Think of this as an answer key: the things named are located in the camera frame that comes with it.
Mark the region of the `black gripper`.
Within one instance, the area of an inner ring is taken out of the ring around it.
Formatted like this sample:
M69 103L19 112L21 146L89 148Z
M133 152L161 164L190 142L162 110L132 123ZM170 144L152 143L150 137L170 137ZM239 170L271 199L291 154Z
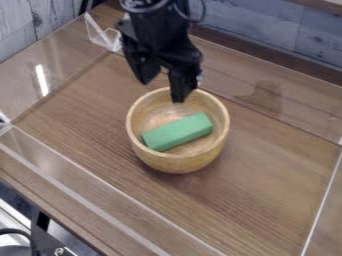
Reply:
M164 66L169 70L173 103L182 103L197 88L201 53L193 46L188 28L193 18L189 0L118 0L128 14L114 27L121 32L121 48L137 81L146 85Z

